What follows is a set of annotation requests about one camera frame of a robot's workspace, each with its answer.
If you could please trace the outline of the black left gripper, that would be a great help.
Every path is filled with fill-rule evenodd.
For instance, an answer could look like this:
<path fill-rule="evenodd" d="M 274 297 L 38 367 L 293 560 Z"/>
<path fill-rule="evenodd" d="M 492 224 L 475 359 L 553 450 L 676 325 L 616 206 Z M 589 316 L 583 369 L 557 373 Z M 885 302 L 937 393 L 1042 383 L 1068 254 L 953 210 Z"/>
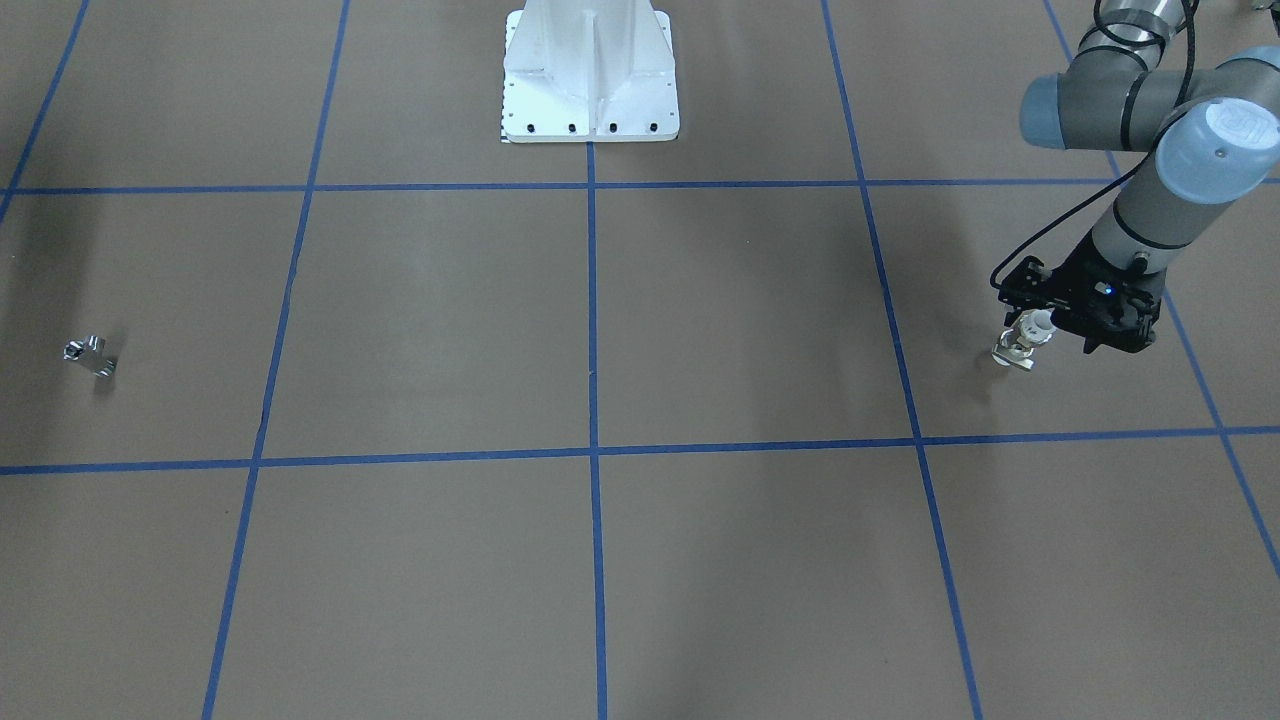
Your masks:
<path fill-rule="evenodd" d="M 1164 273 L 1147 272 L 1146 260 L 1115 266 L 1091 236 L 1052 270 L 1039 258 L 1024 256 L 995 288 L 1011 307 L 1007 325 L 1019 313 L 1048 310 L 1055 327 L 1084 340 L 1084 354 L 1101 346 L 1138 354 L 1157 340 Z"/>

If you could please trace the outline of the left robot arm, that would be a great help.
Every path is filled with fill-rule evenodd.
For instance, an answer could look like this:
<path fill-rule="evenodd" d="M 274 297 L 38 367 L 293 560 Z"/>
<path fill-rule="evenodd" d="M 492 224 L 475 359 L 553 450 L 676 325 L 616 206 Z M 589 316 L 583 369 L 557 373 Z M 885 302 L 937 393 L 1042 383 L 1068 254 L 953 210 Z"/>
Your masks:
<path fill-rule="evenodd" d="M 1170 265 L 1277 167 L 1277 49 L 1219 67 L 1160 63 L 1193 35 L 1194 1 L 1097 1 L 1064 73 L 1027 88 L 1023 138 L 1043 149 L 1138 152 L 1114 201 L 1056 268 L 1014 250 L 992 272 L 1007 306 L 992 355 L 1030 369 L 1055 333 L 1084 351 L 1137 354 L 1155 342 Z"/>

